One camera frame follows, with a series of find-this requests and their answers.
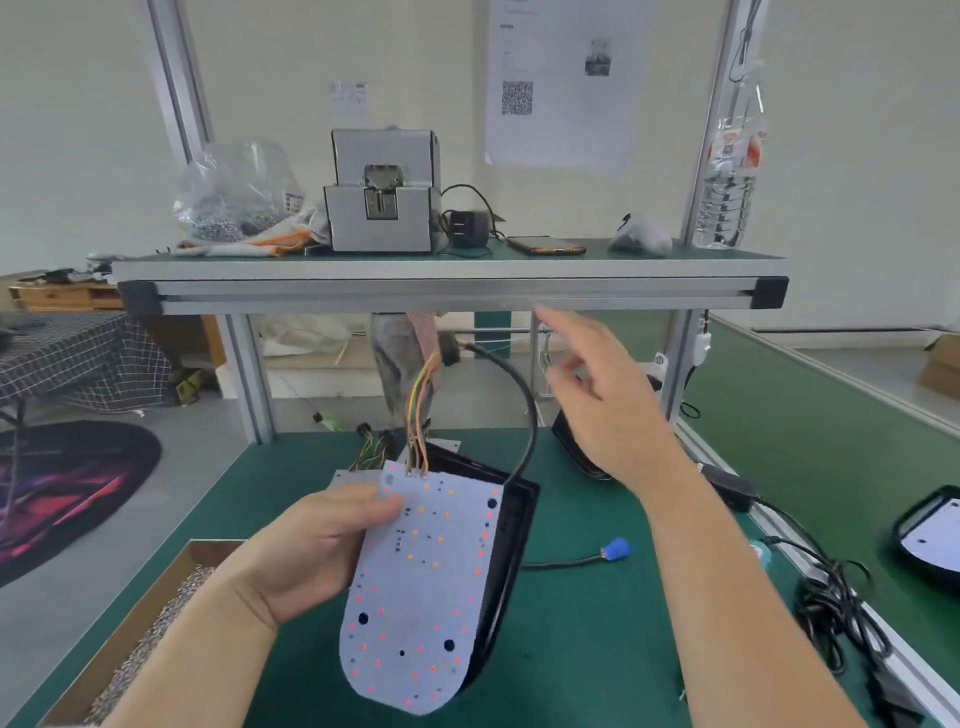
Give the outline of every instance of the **hand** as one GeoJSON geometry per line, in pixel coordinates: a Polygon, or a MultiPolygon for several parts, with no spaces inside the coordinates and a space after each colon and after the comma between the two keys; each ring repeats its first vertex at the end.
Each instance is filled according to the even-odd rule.
{"type": "Polygon", "coordinates": [[[541,306],[537,316],[571,349],[566,361],[547,371],[547,381],[590,460],[634,491],[690,463],[646,374],[607,327],[541,306]],[[581,367],[587,375],[578,379],[574,371],[581,367]]]}
{"type": "Polygon", "coordinates": [[[237,548],[207,582],[227,585],[276,628],[349,584],[367,528],[396,519],[403,498],[376,485],[303,497],[237,548]]]}

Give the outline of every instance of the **plastic bag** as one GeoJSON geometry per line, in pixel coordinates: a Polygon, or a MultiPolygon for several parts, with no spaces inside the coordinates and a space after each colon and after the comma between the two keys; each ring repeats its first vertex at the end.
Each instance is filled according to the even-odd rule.
{"type": "Polygon", "coordinates": [[[300,212],[303,191],[269,141],[211,142],[177,183],[174,216],[187,239],[236,243],[300,212]]]}

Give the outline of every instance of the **plastic water bottle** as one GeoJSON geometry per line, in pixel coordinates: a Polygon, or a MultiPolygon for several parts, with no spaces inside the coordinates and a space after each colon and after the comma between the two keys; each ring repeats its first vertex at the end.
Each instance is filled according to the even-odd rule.
{"type": "Polygon", "coordinates": [[[734,88],[730,113],[720,120],[710,147],[693,238],[700,248],[735,248],[743,242],[767,136],[759,69],[760,61],[734,88]]]}

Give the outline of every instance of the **blue connector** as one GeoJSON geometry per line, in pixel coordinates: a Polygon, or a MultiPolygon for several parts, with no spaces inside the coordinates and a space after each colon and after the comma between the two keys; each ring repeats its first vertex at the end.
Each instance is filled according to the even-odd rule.
{"type": "Polygon", "coordinates": [[[617,537],[600,549],[600,555],[607,561],[619,561],[630,555],[630,544],[626,539],[617,537]]]}

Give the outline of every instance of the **right hand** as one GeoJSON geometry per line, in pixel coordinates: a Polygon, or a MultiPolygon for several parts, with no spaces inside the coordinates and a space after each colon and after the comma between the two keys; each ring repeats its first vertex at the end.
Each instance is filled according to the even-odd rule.
{"type": "Polygon", "coordinates": [[[537,316],[559,333],[571,355],[547,381],[577,444],[597,466],[637,492],[658,476],[692,465],[660,413],[646,374],[603,324],[538,306],[537,316]],[[580,378],[574,371],[586,367],[580,378]]]}

